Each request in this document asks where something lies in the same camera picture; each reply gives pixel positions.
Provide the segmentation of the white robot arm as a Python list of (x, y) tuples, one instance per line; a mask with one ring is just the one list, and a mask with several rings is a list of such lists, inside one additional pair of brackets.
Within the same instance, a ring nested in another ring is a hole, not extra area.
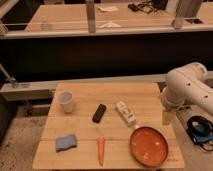
[(177, 111), (188, 101), (213, 116), (213, 89), (205, 84), (207, 74), (206, 67), (199, 62), (170, 70), (161, 93), (164, 108)]

